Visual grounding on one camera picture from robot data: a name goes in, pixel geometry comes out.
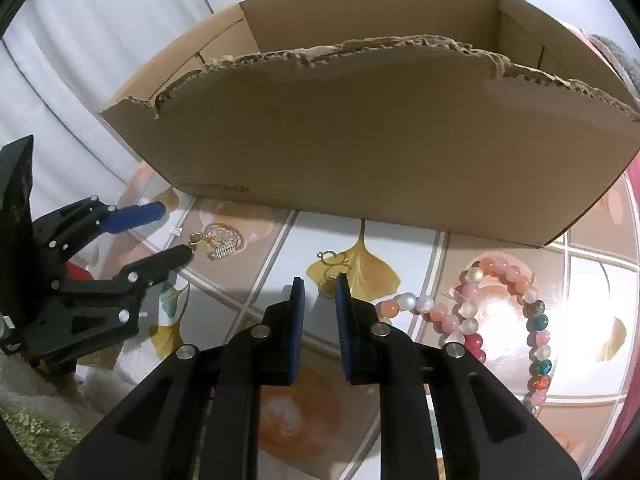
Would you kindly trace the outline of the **gold charm earring cluster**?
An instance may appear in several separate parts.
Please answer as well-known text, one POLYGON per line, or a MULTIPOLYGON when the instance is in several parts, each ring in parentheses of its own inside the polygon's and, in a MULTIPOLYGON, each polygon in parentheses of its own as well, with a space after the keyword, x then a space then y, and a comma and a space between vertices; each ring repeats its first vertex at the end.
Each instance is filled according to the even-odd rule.
POLYGON ((238 252, 244 240, 240 232, 230 226, 209 224, 200 232, 190 234, 189 246, 192 250, 203 248, 210 260, 227 258, 238 252))

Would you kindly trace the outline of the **white green fluffy blanket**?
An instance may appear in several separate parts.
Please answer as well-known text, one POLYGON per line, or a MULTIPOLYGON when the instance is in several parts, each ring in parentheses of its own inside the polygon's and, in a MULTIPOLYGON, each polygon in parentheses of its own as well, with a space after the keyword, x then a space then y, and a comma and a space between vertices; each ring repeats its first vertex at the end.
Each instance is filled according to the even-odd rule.
POLYGON ((101 418, 75 377, 51 380, 17 354, 1 357, 1 419, 44 478, 101 418))

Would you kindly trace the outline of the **floral patterned tablecloth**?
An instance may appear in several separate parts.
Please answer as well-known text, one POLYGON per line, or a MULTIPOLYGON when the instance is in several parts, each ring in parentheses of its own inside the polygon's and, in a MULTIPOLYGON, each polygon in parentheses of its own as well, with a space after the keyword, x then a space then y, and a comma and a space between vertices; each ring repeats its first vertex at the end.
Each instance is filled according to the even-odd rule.
POLYGON ((288 293, 306 287, 302 365, 292 389, 266 389, 259 471, 265 478, 374 479, 380 466, 378 393, 345 382, 334 304, 318 289, 320 259, 334 252, 374 263, 391 294, 454 308, 461 273, 496 259, 517 266, 547 307, 552 381, 539 420, 584 474, 596 470, 639 403, 639 170, 630 167, 582 220, 532 249, 441 232, 196 200, 140 165, 120 206, 159 200, 163 220, 105 237, 96 274, 186 242, 220 223, 245 243, 234 255, 190 266, 145 298, 137 337, 83 359, 85 394, 107 411, 180 344, 219 346, 256 324, 288 293))

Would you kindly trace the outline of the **white curtain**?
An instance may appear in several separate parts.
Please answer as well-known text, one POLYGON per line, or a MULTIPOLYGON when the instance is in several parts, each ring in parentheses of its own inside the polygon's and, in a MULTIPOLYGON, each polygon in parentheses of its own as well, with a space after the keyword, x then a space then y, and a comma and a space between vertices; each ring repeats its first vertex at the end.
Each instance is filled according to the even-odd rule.
POLYGON ((91 194, 114 203, 137 167, 100 111, 224 0, 27 0, 1 39, 1 140, 30 134, 36 217, 91 194))

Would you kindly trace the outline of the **brown cardboard box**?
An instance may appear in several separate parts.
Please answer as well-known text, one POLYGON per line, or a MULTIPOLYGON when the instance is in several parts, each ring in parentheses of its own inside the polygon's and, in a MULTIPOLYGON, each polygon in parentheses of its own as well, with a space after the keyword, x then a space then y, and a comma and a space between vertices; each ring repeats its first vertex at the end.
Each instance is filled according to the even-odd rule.
POLYGON ((553 242, 639 149, 639 104, 524 0, 245 0, 104 119, 178 190, 553 242))

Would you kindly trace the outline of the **pink floral bedding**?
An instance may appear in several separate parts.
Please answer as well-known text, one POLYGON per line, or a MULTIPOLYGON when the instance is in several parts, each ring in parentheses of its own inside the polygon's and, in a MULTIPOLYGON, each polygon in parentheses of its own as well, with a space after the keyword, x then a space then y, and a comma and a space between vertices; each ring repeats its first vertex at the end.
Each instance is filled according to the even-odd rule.
POLYGON ((614 72, 628 92, 639 102, 639 60, 630 56, 612 39, 588 34, 583 29, 570 26, 573 34, 580 38, 614 72))

